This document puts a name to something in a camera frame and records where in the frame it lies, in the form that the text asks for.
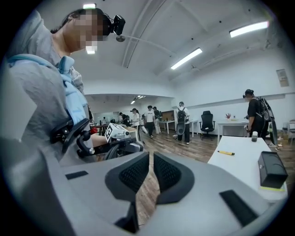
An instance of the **black case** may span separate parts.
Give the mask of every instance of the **black case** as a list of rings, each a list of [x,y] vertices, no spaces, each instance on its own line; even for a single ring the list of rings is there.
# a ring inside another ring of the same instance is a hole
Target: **black case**
[[[258,166],[260,185],[263,187],[280,189],[288,177],[280,157],[275,152],[263,151]]]

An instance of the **wooden floor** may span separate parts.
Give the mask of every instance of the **wooden floor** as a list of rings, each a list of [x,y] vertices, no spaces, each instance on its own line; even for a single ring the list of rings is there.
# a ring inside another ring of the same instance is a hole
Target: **wooden floor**
[[[155,210],[155,202],[159,195],[159,185],[157,178],[153,172],[153,153],[155,151],[175,153],[180,156],[187,156],[195,160],[208,162],[217,146],[217,137],[213,141],[209,139],[200,139],[199,135],[191,137],[191,143],[187,145],[184,141],[178,142],[172,135],[162,132],[159,135],[154,134],[154,138],[150,139],[147,135],[142,135],[142,141],[145,142],[145,149],[150,153],[149,173],[136,195],[136,207],[138,214],[139,226],[144,225]],[[288,173],[286,181],[288,191],[290,192],[295,182],[295,145],[293,147],[284,146],[278,152],[280,158]]]

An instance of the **white ceiling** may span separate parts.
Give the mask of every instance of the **white ceiling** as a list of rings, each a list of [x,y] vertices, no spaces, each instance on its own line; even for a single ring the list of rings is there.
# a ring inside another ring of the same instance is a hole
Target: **white ceiling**
[[[145,68],[157,76],[176,80],[229,56],[264,48],[270,35],[264,29],[230,37],[230,30],[269,20],[250,0],[54,0],[40,6],[39,12],[51,29],[59,26],[70,11],[93,2],[110,17],[119,14],[126,20],[123,35],[150,42],[129,38],[117,42],[112,34],[108,41],[99,42],[96,55],[89,55],[93,70],[98,58],[103,57],[128,70]],[[174,71],[170,69],[198,47],[203,53]]]

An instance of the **chair headrest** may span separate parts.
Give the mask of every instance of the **chair headrest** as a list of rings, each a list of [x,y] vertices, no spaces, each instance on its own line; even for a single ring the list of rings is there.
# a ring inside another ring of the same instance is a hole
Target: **chair headrest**
[[[203,111],[203,115],[210,115],[211,112],[210,111]]]

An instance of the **white wall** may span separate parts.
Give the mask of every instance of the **white wall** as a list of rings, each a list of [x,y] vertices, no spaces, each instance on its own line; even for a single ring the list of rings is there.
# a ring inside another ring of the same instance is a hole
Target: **white wall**
[[[126,69],[107,61],[89,68],[91,57],[73,56],[75,69],[82,74],[85,94],[142,94],[172,97],[173,85],[144,69]]]
[[[279,69],[286,70],[288,87],[280,87],[276,73]],[[183,101],[191,117],[199,120],[207,110],[216,121],[225,119],[228,112],[236,118],[245,117],[248,103],[241,98],[246,89],[252,89],[256,96],[268,100],[278,129],[295,118],[295,76],[291,64],[279,49],[245,53],[221,61],[174,85],[177,92],[172,105]]]

